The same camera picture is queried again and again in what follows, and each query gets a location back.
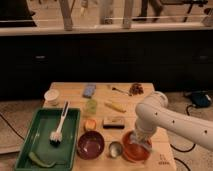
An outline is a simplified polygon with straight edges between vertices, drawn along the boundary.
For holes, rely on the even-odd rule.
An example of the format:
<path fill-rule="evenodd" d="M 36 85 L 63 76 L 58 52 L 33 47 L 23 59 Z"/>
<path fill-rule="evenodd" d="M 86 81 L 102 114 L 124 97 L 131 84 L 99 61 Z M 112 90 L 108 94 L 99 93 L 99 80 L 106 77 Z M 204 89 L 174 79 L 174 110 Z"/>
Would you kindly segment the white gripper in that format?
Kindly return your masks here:
<path fill-rule="evenodd" d="M 145 148 L 148 152 L 152 152 L 152 146 L 148 143 L 150 138 L 152 137 L 151 133 L 145 133 L 140 131 L 135 131 L 135 142 Z"/>

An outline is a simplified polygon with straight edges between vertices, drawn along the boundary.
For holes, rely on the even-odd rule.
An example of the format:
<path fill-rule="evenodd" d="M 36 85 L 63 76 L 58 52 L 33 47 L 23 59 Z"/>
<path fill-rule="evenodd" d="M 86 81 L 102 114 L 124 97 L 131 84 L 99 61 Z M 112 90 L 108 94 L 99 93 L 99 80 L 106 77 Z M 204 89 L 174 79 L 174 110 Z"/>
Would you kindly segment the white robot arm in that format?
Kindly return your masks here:
<path fill-rule="evenodd" d="M 167 96 L 159 91 L 140 101 L 135 107 L 137 119 L 132 140 L 144 146 L 161 127 L 213 151 L 213 122 L 174 112 L 167 106 Z"/>

